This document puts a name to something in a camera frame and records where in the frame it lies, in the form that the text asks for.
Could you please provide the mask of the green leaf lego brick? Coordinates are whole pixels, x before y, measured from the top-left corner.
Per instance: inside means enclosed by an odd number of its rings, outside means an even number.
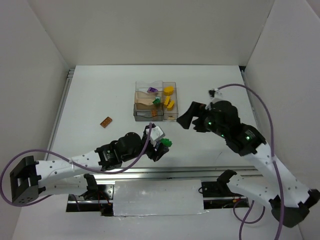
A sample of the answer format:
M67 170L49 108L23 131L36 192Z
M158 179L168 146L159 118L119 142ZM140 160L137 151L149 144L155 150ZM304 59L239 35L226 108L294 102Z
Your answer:
M162 138L160 142L167 148L170 148L173 144L172 141L168 138Z

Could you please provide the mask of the yellow lego brick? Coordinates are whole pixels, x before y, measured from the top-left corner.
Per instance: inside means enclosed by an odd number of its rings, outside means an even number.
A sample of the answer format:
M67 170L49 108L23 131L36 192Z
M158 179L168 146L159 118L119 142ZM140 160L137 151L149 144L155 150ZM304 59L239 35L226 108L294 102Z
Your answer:
M170 96L166 96L166 98L165 98L165 100L164 100L164 102L163 102L163 105L164 105L165 107L167 107L168 104L170 103L170 100L171 100L171 97L170 97Z
M166 109L168 111L172 111L174 106L175 106L175 101L174 100L170 100L170 102L169 102L168 106L166 107Z

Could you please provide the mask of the yellow flower lego piece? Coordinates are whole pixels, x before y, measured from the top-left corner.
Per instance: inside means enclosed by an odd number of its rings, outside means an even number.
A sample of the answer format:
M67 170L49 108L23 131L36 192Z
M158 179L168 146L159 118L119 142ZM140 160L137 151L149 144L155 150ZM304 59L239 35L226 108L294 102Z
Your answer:
M163 94L165 96L171 96L173 95L175 92L175 88L173 86L166 86L164 89L163 89Z

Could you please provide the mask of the green square lego brick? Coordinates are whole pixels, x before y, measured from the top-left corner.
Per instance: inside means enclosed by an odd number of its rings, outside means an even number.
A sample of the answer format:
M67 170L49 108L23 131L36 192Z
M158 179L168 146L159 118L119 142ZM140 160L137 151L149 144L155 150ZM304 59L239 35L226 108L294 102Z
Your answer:
M155 106L159 105L161 103L161 100L156 98L153 102L152 102Z

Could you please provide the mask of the purple lego brick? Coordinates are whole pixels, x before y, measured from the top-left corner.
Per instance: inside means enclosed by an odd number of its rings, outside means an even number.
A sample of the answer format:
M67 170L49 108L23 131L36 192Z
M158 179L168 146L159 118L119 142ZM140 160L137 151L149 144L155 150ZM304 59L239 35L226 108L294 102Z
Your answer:
M149 87L147 90L148 93L157 93L158 89L154 88L154 87Z

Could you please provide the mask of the orange lego plate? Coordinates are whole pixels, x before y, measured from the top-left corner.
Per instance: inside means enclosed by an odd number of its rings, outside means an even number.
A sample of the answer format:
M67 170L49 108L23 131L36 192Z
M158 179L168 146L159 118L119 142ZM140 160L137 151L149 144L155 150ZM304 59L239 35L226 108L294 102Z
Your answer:
M108 116L101 123L100 126L106 128L113 120Z

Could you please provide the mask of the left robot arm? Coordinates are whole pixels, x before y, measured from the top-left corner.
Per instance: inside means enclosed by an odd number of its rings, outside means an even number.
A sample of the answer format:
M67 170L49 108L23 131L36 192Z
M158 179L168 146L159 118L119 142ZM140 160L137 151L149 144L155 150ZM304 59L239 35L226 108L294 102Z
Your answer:
M49 194L49 185L59 180L88 173L114 175L122 173L124 162L137 162L143 155L157 162L169 152L172 141L163 135L155 136L146 131L143 136L129 132L86 154L66 158L57 155L56 160L36 161L25 156L10 172L11 203L27 205L41 194Z

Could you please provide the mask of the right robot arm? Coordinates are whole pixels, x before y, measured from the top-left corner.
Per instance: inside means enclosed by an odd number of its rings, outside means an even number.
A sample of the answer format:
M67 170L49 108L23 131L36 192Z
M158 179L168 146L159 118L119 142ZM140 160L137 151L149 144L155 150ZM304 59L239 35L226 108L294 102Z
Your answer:
M301 183L276 156L272 156L271 146L255 127L241 123L237 108L229 101L221 100L208 106L192 102L176 121L184 129L194 125L197 132L215 133L234 153L250 162L270 187L246 180L233 170L223 172L217 183L228 192L246 196L270 209L273 217L285 227L293 228L301 223L320 200L317 189Z

